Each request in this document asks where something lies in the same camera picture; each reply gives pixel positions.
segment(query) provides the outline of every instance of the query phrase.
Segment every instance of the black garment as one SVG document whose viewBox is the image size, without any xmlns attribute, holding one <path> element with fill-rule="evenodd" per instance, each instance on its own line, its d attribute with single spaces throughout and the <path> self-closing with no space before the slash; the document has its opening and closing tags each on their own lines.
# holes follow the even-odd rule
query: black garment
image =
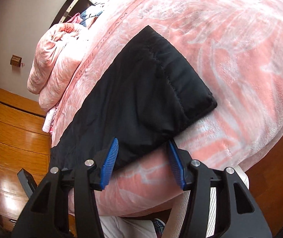
<svg viewBox="0 0 283 238">
<path fill-rule="evenodd" d="M 51 149 L 50 168 L 68 169 L 119 140 L 114 170 L 142 157 L 217 103 L 187 60 L 151 27 L 116 56 Z"/>
</svg>

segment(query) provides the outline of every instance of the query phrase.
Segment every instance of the wall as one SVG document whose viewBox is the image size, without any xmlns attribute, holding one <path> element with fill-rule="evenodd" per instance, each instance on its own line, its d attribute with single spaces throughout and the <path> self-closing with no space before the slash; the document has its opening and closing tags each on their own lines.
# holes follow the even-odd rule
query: wall
<svg viewBox="0 0 283 238">
<path fill-rule="evenodd" d="M 37 43 L 66 0 L 0 0 L 0 88 L 29 99 L 38 96 L 27 90 Z M 12 67 L 12 55 L 25 66 Z"/>
</svg>

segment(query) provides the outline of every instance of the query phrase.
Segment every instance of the person's leg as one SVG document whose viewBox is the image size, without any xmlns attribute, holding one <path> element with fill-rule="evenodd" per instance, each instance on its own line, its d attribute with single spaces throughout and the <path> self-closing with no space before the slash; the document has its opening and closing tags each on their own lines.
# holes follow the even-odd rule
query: person's leg
<svg viewBox="0 0 283 238">
<path fill-rule="evenodd" d="M 122 219 L 117 216 L 100 216 L 105 238 L 157 238 L 150 220 Z"/>
</svg>

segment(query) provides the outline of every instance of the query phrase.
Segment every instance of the metal pin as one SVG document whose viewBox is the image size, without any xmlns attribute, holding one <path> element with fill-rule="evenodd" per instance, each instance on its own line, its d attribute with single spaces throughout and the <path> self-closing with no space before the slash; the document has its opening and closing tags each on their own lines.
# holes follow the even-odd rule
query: metal pin
<svg viewBox="0 0 283 238">
<path fill-rule="evenodd" d="M 198 167 L 199 165 L 200 165 L 201 163 L 200 163 L 200 161 L 199 160 L 192 160 L 191 161 L 191 165 L 193 165 L 193 166 L 195 166 L 195 167 Z"/>
<path fill-rule="evenodd" d="M 88 159 L 88 160 L 86 160 L 86 161 L 84 162 L 84 164 L 85 164 L 86 166 L 92 166 L 92 165 L 94 165 L 94 161 L 93 161 L 92 159 Z"/>
<path fill-rule="evenodd" d="M 234 174 L 234 172 L 235 172 L 232 167 L 226 168 L 226 171 L 227 171 L 230 175 Z"/>
<path fill-rule="evenodd" d="M 50 173 L 52 174 L 56 174 L 57 172 L 59 172 L 59 168 L 57 168 L 56 166 L 50 169 Z"/>
</svg>

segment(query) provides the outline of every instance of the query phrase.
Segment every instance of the pink comforter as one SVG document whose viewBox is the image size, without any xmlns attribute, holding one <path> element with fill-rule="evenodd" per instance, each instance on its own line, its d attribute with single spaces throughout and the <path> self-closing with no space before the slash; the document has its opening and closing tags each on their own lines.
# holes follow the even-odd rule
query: pink comforter
<svg viewBox="0 0 283 238">
<path fill-rule="evenodd" d="M 87 51 L 89 35 L 80 24 L 60 23 L 52 26 L 38 42 L 27 88 L 33 94 L 40 94 L 43 110 L 49 111 L 62 97 Z"/>
<path fill-rule="evenodd" d="M 182 53 L 218 102 L 175 137 L 177 145 L 212 168 L 257 163 L 283 135 L 283 0 L 111 0 L 90 28 L 87 53 L 59 103 L 52 146 L 147 25 Z M 144 215 L 171 207 L 181 192 L 162 147 L 114 173 L 95 194 L 100 215 Z M 73 211 L 72 192 L 69 201 Z"/>
</svg>

